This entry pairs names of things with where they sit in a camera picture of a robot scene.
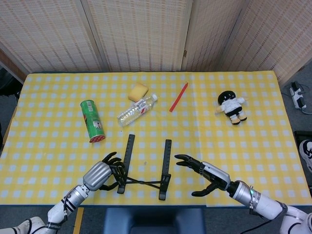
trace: stuffed doll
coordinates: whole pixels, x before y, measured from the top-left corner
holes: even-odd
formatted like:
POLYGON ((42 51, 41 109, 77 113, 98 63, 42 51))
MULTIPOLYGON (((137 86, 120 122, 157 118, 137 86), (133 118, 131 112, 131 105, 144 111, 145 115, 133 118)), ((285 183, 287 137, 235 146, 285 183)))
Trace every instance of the stuffed doll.
POLYGON ((223 112, 231 119, 232 124, 237 125, 241 121, 245 121, 247 116, 243 112, 241 106, 245 102, 243 97, 236 98, 233 91, 224 91, 218 97, 218 103, 220 106, 215 110, 217 113, 223 112))

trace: red marker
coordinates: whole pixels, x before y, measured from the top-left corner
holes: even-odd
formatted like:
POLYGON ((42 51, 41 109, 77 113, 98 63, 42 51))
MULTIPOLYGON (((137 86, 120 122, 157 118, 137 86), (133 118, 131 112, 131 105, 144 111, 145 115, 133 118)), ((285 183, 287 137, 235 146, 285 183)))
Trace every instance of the red marker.
POLYGON ((177 103, 180 101, 180 98, 182 97, 182 95, 183 95, 184 91, 186 90, 187 86, 188 86, 188 82, 186 82, 186 84, 183 86, 179 96, 177 96, 175 102, 172 104, 171 108, 169 109, 170 112, 172 112, 174 110, 174 108, 176 107, 177 103))

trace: yellow sponge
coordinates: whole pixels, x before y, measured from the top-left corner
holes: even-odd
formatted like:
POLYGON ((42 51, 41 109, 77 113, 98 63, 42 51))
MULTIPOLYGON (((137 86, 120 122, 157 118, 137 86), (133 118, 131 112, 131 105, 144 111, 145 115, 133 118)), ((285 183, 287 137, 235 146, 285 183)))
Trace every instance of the yellow sponge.
POLYGON ((147 91, 148 87, 143 84, 137 83, 128 94, 128 99, 137 102, 147 93, 147 91))

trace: pringles can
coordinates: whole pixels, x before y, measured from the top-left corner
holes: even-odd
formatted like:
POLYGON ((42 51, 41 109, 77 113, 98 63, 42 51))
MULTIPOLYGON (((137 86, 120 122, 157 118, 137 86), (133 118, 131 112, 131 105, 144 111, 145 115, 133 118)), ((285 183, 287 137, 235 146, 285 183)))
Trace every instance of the pringles can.
POLYGON ((85 100, 80 103, 84 122, 86 123, 90 143, 105 139, 101 121, 99 120, 97 107, 92 100, 85 100))

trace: plastic water bottle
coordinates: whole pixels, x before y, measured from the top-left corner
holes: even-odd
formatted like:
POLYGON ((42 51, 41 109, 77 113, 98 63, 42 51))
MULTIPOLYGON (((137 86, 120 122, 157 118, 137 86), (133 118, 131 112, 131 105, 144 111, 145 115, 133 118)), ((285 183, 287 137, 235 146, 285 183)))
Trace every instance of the plastic water bottle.
POLYGON ((157 96, 153 94, 151 97, 147 97, 139 100, 131 108, 121 113, 117 118, 119 124, 123 127, 133 122, 139 118, 145 112, 151 110, 155 101, 157 101, 157 96))

